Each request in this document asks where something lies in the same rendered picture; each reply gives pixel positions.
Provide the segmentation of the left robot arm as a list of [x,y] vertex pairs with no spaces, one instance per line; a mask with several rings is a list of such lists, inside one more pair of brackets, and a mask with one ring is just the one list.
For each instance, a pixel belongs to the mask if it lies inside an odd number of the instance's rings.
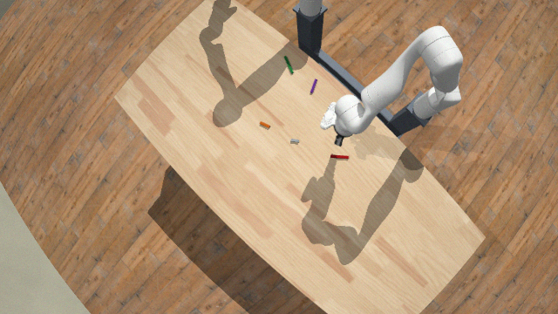
[[447,30],[433,26],[421,33],[386,72],[362,90],[364,106],[356,96],[344,95],[337,103],[330,103],[320,127],[326,130],[335,126],[343,136],[365,131],[378,113],[400,96],[411,68],[420,57],[430,70],[434,87],[415,100],[415,114],[428,119],[457,105],[461,101],[458,84],[463,57]]

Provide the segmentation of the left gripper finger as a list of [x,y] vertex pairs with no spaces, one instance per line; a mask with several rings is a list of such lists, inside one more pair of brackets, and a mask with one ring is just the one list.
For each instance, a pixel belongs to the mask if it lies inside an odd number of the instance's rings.
[[335,140],[334,144],[337,145],[337,146],[342,146],[342,143],[343,143],[342,138],[341,137],[337,138],[337,136],[336,136],[336,140]]

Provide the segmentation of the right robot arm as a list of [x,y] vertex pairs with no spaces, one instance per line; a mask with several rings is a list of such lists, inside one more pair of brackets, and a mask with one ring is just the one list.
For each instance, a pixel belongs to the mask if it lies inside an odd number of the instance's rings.
[[308,17],[317,15],[322,7],[323,0],[299,0],[300,11]]

